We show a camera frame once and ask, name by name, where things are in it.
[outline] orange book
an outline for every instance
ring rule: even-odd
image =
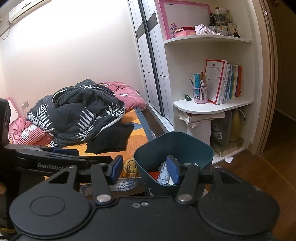
[[[235,97],[239,97],[241,85],[242,85],[242,67],[239,66],[239,76],[237,79],[237,89],[235,90]]]

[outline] door frame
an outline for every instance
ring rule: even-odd
[[[265,148],[273,119],[278,83],[278,53],[275,28],[267,0],[252,0],[252,2],[259,24],[263,54],[261,106],[255,137],[249,148],[251,153],[257,155]]]

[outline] gold thermos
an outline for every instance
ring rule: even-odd
[[[246,117],[244,113],[239,108],[234,109],[232,111],[231,132],[230,132],[231,142],[238,141],[241,136],[242,120],[241,120],[241,115],[239,114],[240,112],[244,116],[244,124],[246,123]]]

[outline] green trash bin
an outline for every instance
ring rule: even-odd
[[[183,132],[169,132],[139,147],[134,154],[139,174],[153,196],[176,197],[180,185],[159,184],[148,172],[158,171],[168,155],[173,155],[181,164],[196,163],[201,169],[211,167],[214,151],[206,143]]]

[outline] pink striped comforter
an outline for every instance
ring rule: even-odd
[[[46,146],[53,138],[30,121],[26,121],[25,117],[21,117],[9,126],[9,139],[13,144]]]
[[[124,102],[126,112],[139,107],[141,110],[146,108],[146,102],[141,98],[139,92],[123,82],[105,82],[100,85],[114,91],[115,96]]]

